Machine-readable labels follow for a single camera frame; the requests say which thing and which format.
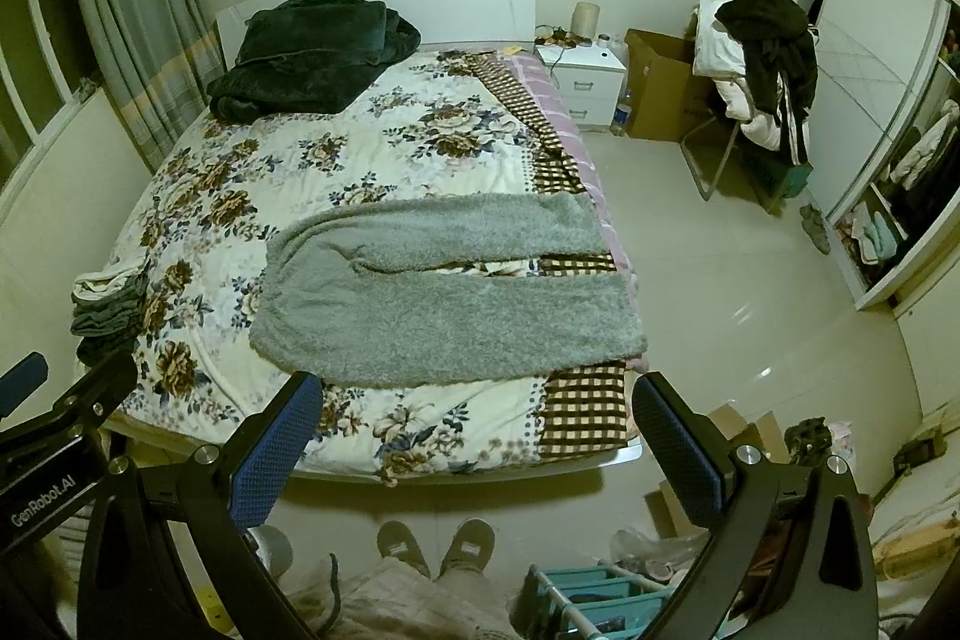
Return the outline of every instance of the pink sheet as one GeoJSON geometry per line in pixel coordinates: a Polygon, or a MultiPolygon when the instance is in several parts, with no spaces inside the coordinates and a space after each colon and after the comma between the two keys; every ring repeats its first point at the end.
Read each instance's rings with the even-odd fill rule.
{"type": "Polygon", "coordinates": [[[620,240],[616,236],[616,229],[613,228],[610,209],[607,206],[606,196],[603,195],[603,186],[600,184],[600,175],[598,175],[596,167],[590,160],[580,129],[570,119],[568,111],[563,106],[563,101],[560,100],[560,94],[550,81],[544,63],[531,52],[519,52],[509,57],[501,56],[501,60],[523,83],[530,95],[534,97],[546,119],[557,129],[560,142],[563,143],[563,149],[577,162],[580,179],[583,180],[584,186],[587,187],[587,192],[596,206],[597,217],[600,218],[600,227],[611,256],[613,256],[613,261],[616,263],[617,269],[629,280],[629,290],[632,295],[635,295],[637,276],[634,274],[634,268],[630,264],[630,259],[627,258],[623,245],[620,244],[620,240]]]}

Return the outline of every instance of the plaid fabric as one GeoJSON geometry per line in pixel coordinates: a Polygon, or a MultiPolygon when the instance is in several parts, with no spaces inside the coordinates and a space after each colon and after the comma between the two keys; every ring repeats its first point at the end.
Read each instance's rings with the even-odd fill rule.
{"type": "MultiPolygon", "coordinates": [[[[584,184],[576,162],[565,153],[560,137],[525,87],[489,56],[467,57],[484,86],[536,138],[533,154],[534,188],[541,194],[569,191],[582,194],[584,184]]],[[[539,259],[542,275],[616,274],[610,253],[549,256],[539,259]]],[[[576,458],[619,448],[627,442],[625,360],[554,372],[542,387],[539,403],[538,451],[541,461],[576,458]]]]}

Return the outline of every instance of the blue gripper pad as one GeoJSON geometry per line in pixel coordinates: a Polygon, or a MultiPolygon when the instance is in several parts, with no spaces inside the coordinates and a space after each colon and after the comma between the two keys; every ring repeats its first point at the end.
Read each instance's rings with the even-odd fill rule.
{"type": "Polygon", "coordinates": [[[723,518],[723,477],[646,375],[637,378],[632,410],[686,517],[698,527],[716,528],[723,518]]]}
{"type": "Polygon", "coordinates": [[[13,369],[0,375],[0,418],[6,418],[47,380],[47,362],[31,353],[13,369]]]}
{"type": "Polygon", "coordinates": [[[233,476],[230,518],[237,528],[258,527],[267,520],[296,460],[317,428],[322,405],[320,381],[306,375],[233,476]]]}

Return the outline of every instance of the floral comforter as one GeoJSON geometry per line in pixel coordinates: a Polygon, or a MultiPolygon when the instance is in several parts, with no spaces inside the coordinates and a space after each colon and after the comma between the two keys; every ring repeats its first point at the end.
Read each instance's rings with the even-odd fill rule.
{"type": "MultiPolygon", "coordinates": [[[[137,424],[224,441],[287,375],[248,343],[266,242],[342,204],[477,191],[583,189],[576,166],[520,83],[491,60],[418,53],[339,115],[278,114],[253,125],[197,119],[141,196],[112,263],[149,258],[137,424]]],[[[531,259],[445,273],[616,273],[610,256],[531,259]]],[[[376,337],[371,339],[376,349],[376,337]]],[[[325,381],[298,469],[398,477],[572,458],[625,441],[623,362],[551,377],[413,389],[325,381]]]]}

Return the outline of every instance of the curtain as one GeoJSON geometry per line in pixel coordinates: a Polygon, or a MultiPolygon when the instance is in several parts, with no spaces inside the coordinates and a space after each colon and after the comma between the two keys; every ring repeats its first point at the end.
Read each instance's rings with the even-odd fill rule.
{"type": "Polygon", "coordinates": [[[156,170],[224,71],[198,0],[80,0],[90,41],[133,140],[156,170]]]}

